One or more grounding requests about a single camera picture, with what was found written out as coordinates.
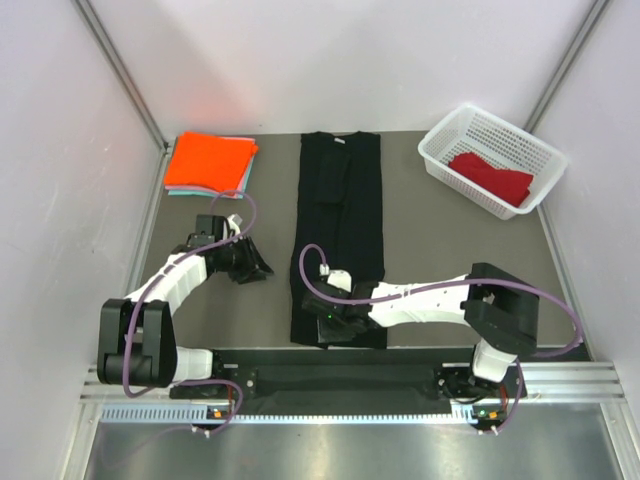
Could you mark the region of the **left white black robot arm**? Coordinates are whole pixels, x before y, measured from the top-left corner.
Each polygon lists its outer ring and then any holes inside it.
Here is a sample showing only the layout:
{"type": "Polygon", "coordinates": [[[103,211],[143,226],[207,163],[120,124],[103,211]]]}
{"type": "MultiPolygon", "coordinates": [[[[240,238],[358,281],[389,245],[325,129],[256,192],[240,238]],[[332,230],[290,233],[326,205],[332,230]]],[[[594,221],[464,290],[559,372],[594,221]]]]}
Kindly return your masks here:
{"type": "Polygon", "coordinates": [[[146,283],[124,298],[107,300],[100,311],[97,376],[101,383],[164,388],[192,381],[205,396],[226,387],[227,374],[214,352],[180,347],[173,317],[212,275],[226,274],[239,285],[273,274],[240,215],[204,214],[195,231],[176,246],[146,283]]]}

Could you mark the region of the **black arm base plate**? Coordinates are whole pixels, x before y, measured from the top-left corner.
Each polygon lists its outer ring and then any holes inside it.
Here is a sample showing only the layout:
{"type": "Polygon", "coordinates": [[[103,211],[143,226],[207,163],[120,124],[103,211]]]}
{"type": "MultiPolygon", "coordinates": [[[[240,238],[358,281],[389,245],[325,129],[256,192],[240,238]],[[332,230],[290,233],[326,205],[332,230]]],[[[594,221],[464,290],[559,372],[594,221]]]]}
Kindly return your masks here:
{"type": "Polygon", "coordinates": [[[243,415],[401,415],[445,413],[452,400],[514,398],[517,372],[492,385],[472,374],[465,348],[226,349],[217,377],[238,384],[173,388],[173,400],[242,398],[243,415]]]}

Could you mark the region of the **black t shirt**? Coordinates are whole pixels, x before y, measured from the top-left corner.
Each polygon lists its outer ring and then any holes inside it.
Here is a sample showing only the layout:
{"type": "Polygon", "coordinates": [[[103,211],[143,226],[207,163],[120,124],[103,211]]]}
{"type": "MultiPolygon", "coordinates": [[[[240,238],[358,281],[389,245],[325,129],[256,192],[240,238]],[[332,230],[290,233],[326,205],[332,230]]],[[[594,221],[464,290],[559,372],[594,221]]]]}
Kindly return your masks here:
{"type": "Polygon", "coordinates": [[[302,308],[303,247],[316,244],[329,265],[355,283],[384,279],[381,136],[326,132],[301,136],[294,248],[289,269],[290,340],[317,346],[316,317],[302,308]]]}

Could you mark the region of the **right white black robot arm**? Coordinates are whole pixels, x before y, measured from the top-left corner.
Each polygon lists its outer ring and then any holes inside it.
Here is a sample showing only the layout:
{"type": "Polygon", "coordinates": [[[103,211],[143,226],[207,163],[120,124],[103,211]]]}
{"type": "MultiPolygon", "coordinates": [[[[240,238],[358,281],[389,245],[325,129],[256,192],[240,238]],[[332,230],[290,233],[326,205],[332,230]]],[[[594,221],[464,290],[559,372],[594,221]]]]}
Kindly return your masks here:
{"type": "Polygon", "coordinates": [[[479,335],[466,380],[476,394],[498,389],[512,363],[537,350],[539,296],[533,288],[487,263],[434,283],[353,283],[344,270],[320,267],[307,284],[302,309],[316,316],[325,343],[347,342],[368,331],[405,324],[448,323],[479,335]]]}

